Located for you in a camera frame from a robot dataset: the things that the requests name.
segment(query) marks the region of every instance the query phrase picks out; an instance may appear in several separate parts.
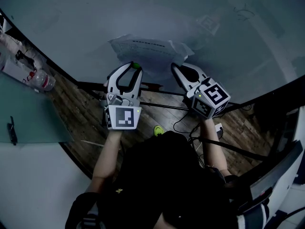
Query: wooden floor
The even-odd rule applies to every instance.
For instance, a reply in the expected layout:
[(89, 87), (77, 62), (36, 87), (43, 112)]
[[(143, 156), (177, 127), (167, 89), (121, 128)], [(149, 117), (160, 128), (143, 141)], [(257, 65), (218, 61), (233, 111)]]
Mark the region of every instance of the wooden floor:
[[(74, 138), (74, 142), (66, 143), (67, 149), (92, 174), (94, 165), (102, 150), (102, 147), (83, 142), (82, 140), (104, 144), (108, 130), (102, 126), (103, 110), (99, 101), (80, 90), (73, 83), (52, 70), (55, 75), (56, 84), (49, 93), (61, 118)], [(169, 94), (159, 94), (142, 91), (140, 101), (156, 104), (166, 104), (173, 106), (183, 106), (183, 97)], [(226, 113), (221, 118), (215, 118), (214, 122), (222, 123), (224, 135), (220, 141), (234, 145), (236, 147), (261, 154), (268, 155), (273, 144), (274, 137), (269, 133), (262, 133), (256, 118), (249, 118), (253, 111), (242, 109)], [(166, 131), (173, 131), (173, 124), (186, 114), (185, 111), (165, 109), (159, 107), (142, 105), (142, 112), (138, 127), (134, 131), (125, 131), (122, 143), (125, 149), (133, 146), (137, 142), (142, 142), (153, 135), (153, 127), (161, 125)], [(197, 116), (188, 114), (175, 129), (181, 132), (190, 132), (198, 124)], [(197, 150), (202, 154), (202, 145)], [(234, 175), (241, 175), (254, 166), (259, 161), (244, 157), (238, 153), (224, 148), (229, 171)], [(122, 164), (122, 151), (117, 162), (117, 172)]]

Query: cable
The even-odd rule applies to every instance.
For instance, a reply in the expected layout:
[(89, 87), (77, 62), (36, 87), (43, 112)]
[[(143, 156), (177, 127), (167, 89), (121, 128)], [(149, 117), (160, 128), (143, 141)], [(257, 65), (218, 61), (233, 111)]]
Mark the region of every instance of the cable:
[(193, 134), (195, 131), (197, 131), (197, 129), (198, 129), (199, 127), (200, 127), (200, 123), (198, 123), (197, 126), (195, 126), (195, 127), (191, 130), (190, 135), (189, 135), (190, 138), (192, 138), (192, 134)]
[(218, 146), (222, 146), (222, 147), (230, 149), (230, 150), (232, 150), (234, 152), (237, 152), (237, 153), (239, 153), (239, 154), (241, 154), (243, 156), (247, 156), (249, 158), (256, 159), (256, 160), (263, 161), (263, 160), (265, 160), (267, 158), (267, 156), (254, 154), (254, 153), (251, 153), (249, 151), (243, 150), (241, 148), (237, 148), (237, 147), (234, 147), (232, 145), (229, 145), (227, 143), (217, 142), (217, 141), (213, 141), (213, 140), (206, 139), (206, 138), (203, 138), (203, 137), (193, 137), (193, 138), (190, 138), (189, 142), (193, 142), (194, 140), (200, 140), (202, 142), (206, 142), (206, 143), (211, 143), (211, 144), (215, 144), (215, 145), (218, 145)]
[(224, 136), (224, 129), (222, 127), (220, 127), (220, 129), (221, 129), (221, 137), (220, 138), (222, 138)]
[(195, 151), (197, 151), (200, 148), (201, 145), (202, 145), (202, 142), (198, 145), (198, 147), (196, 148)]
[(205, 165), (204, 165), (204, 162), (202, 162), (202, 160), (200, 159), (200, 156), (197, 154), (198, 156), (198, 160), (199, 160), (199, 163), (202, 165), (202, 168), (205, 168)]
[(213, 117), (213, 119), (214, 119), (214, 118), (222, 118), (225, 114), (226, 114), (226, 113), (224, 113), (222, 116), (215, 116), (215, 117)]
[(124, 145), (123, 145), (123, 143), (122, 143), (122, 141), (120, 141), (120, 143), (121, 143), (121, 148), (122, 148), (122, 153), (123, 153), (123, 157), (125, 157), (125, 148), (124, 148)]
[(252, 109), (252, 105), (248, 105), (248, 106), (243, 107), (242, 110), (245, 110), (245, 111), (251, 110)]
[(271, 228), (274, 228), (274, 229), (275, 229), (275, 228), (278, 228), (278, 227), (280, 226), (280, 224), (281, 224), (284, 220), (288, 219), (289, 217), (295, 215), (296, 213), (298, 213), (298, 212), (300, 212), (300, 211), (302, 211), (302, 210), (304, 210), (304, 209), (305, 209), (305, 207), (302, 207), (302, 208), (299, 208), (299, 209), (297, 209), (297, 210), (295, 210), (295, 211), (293, 211), (293, 212), (291, 212), (291, 213), (285, 215), (285, 216), (282, 217), (279, 221), (275, 222), (275, 223), (271, 226)]
[(185, 114), (185, 116), (183, 116), (179, 121), (177, 121), (177, 122), (175, 122), (175, 123), (173, 124), (173, 129), (174, 129), (174, 131), (176, 131), (176, 132), (178, 132), (178, 133), (183, 133), (183, 134), (190, 133), (190, 132), (179, 132), (179, 131), (177, 131), (177, 130), (175, 129), (175, 125), (176, 125), (177, 123), (179, 123), (180, 121), (182, 121), (188, 114), (189, 114), (189, 111), (188, 111), (188, 112)]

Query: yellow object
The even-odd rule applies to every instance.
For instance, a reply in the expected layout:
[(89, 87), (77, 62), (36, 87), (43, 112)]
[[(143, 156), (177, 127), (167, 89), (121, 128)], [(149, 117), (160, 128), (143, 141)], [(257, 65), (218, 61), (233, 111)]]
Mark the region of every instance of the yellow object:
[(154, 134), (155, 136), (162, 135), (162, 134), (164, 134), (164, 129), (163, 129), (161, 126), (156, 125), (156, 126), (153, 128), (153, 134)]

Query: white stick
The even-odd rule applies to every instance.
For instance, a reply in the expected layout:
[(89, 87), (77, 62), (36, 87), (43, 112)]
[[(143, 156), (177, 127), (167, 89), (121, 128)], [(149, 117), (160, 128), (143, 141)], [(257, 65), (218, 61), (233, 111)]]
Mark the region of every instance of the white stick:
[(202, 142), (199, 144), (198, 148), (196, 149), (196, 151), (199, 149), (199, 147), (201, 146)]
[(84, 142), (84, 143), (89, 143), (89, 144), (93, 144), (93, 145), (100, 146), (100, 147), (104, 147), (104, 145), (102, 145), (102, 144), (93, 143), (93, 142), (89, 142), (89, 141), (86, 141), (86, 140), (82, 140), (82, 142)]

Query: plastic water bottle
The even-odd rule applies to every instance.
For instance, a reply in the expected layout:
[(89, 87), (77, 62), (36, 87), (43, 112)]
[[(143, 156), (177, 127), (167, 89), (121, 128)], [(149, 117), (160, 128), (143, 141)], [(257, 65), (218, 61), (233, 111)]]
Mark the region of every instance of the plastic water bottle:
[(37, 87), (43, 91), (50, 91), (55, 85), (55, 78), (48, 75), (44, 70), (37, 70), (36, 72), (30, 72), (31, 79), (29, 84)]

